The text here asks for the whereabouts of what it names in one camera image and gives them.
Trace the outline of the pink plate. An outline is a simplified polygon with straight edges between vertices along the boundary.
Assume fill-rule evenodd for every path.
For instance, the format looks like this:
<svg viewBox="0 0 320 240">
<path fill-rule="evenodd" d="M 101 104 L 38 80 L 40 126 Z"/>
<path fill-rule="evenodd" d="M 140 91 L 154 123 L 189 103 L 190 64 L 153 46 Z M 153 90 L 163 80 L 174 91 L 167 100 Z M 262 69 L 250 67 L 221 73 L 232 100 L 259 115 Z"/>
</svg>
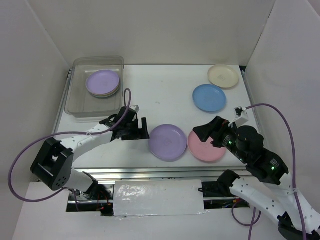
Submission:
<svg viewBox="0 0 320 240">
<path fill-rule="evenodd" d="M 200 141 L 198 136 L 191 131 L 188 135 L 187 145 L 191 154 L 198 160 L 206 163 L 213 163 L 220 160 L 226 153 L 224 147 L 214 147 L 211 142 L 214 140 L 209 137 L 206 142 Z"/>
</svg>

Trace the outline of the purple plate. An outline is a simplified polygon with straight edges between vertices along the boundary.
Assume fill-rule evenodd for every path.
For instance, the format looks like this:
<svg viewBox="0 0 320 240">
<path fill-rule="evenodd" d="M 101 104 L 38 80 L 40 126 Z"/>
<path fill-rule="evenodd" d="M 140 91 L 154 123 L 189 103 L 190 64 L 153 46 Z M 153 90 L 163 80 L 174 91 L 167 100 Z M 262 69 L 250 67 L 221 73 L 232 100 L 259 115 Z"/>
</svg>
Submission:
<svg viewBox="0 0 320 240">
<path fill-rule="evenodd" d="M 151 131 L 149 137 L 149 151 L 164 162 L 177 161 L 186 151 L 187 136 L 175 125 L 159 125 Z"/>
<path fill-rule="evenodd" d="M 107 94 L 119 88 L 120 77 L 112 70 L 99 70 L 87 78 L 85 86 L 94 94 Z"/>
</svg>

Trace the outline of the blue plate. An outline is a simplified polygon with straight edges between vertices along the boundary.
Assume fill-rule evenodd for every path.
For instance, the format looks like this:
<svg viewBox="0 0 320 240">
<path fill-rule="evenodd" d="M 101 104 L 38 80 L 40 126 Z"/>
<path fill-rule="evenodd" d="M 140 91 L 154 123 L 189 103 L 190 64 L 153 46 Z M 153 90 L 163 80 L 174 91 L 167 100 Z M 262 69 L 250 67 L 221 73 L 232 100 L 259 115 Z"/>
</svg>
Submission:
<svg viewBox="0 0 320 240">
<path fill-rule="evenodd" d="M 227 104 L 224 91 L 212 84 L 197 86 L 192 93 L 192 99 L 198 109 L 208 113 L 218 112 Z"/>
</svg>

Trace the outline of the yellow plate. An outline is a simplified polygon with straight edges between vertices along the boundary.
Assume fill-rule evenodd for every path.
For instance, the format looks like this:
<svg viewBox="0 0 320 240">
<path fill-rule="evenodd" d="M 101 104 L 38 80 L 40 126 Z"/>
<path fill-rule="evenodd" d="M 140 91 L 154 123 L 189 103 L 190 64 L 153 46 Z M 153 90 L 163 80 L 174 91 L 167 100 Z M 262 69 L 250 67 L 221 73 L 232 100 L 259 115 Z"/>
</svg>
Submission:
<svg viewBox="0 0 320 240">
<path fill-rule="evenodd" d="M 115 90 L 115 91 L 113 91 L 113 92 L 109 92 L 109 93 L 106 93 L 106 94 L 96 94 L 96 93 L 92 93 L 92 92 L 90 92 L 90 91 L 88 91 L 88 93 L 90 94 L 90 95 L 100 95 L 100 96 L 109 96 L 109 95 L 115 95 L 116 93 L 118 92 L 118 90 Z"/>
</svg>

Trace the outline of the cream plate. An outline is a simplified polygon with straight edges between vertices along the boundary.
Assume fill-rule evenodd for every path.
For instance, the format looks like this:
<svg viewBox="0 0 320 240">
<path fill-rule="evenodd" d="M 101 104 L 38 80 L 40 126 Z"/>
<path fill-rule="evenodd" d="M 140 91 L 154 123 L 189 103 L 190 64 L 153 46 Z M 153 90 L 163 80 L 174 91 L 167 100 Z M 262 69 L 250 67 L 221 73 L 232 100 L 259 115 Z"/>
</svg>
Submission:
<svg viewBox="0 0 320 240">
<path fill-rule="evenodd" d="M 207 72 L 207 77 L 210 83 L 223 89 L 233 88 L 239 82 L 237 72 L 232 67 L 224 64 L 212 66 Z"/>
</svg>

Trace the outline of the white strawberry pattern plate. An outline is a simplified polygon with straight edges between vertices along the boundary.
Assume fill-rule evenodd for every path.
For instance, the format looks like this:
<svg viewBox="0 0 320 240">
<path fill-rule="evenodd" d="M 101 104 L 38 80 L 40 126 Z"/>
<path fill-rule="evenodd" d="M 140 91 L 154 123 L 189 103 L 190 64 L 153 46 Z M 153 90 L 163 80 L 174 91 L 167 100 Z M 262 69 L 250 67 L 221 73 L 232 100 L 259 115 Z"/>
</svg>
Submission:
<svg viewBox="0 0 320 240">
<path fill-rule="evenodd" d="M 115 97 L 116 95 L 115 94 L 113 94 L 113 95 L 93 95 L 93 94 L 91 94 L 91 96 L 94 98 L 97 98 L 97 99 L 109 99 L 109 98 Z"/>
</svg>

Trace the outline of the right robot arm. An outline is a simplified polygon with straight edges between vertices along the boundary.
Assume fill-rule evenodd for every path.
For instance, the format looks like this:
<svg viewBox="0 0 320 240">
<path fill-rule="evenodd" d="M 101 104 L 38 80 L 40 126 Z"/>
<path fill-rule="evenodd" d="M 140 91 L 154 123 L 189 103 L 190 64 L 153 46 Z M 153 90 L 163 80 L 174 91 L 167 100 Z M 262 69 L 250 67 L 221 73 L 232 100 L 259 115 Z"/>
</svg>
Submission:
<svg viewBox="0 0 320 240">
<path fill-rule="evenodd" d="M 320 214 L 294 187 L 289 168 L 276 153 L 264 147 L 264 137 L 254 127 L 237 127 L 234 122 L 217 116 L 210 123 L 196 126 L 192 131 L 201 142 L 212 138 L 213 147 L 225 148 L 232 153 L 276 199 L 250 186 L 232 170 L 226 170 L 217 180 L 221 195 L 240 197 L 257 208 L 278 226 L 279 233 L 287 240 L 320 238 Z"/>
</svg>

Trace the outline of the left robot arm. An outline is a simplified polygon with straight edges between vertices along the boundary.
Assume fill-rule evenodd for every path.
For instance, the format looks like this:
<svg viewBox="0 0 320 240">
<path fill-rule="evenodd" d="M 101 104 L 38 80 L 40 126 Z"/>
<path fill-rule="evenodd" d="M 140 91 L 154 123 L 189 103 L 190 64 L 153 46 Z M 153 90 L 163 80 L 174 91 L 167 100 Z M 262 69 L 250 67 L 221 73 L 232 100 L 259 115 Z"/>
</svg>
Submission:
<svg viewBox="0 0 320 240">
<path fill-rule="evenodd" d="M 84 134 L 74 133 L 70 138 L 50 137 L 42 144 L 30 171 L 52 191 L 78 190 L 88 200 L 97 198 L 106 188 L 87 172 L 74 169 L 81 156 L 114 140 L 148 140 L 145 117 L 138 118 L 138 106 L 122 107 L 118 114 L 101 120 Z"/>
</svg>

